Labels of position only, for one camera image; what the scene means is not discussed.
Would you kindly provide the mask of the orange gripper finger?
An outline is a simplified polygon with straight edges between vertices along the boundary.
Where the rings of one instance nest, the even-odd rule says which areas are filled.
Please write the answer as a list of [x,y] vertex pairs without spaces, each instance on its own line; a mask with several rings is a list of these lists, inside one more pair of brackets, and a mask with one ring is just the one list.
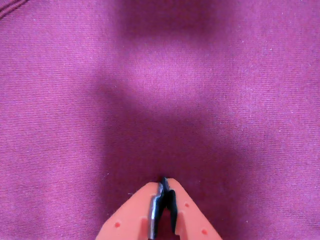
[[167,181],[176,195],[177,221],[175,234],[181,240],[222,240],[182,185],[174,178],[169,178]]
[[149,182],[101,227],[97,240],[155,240],[166,206],[167,179]]

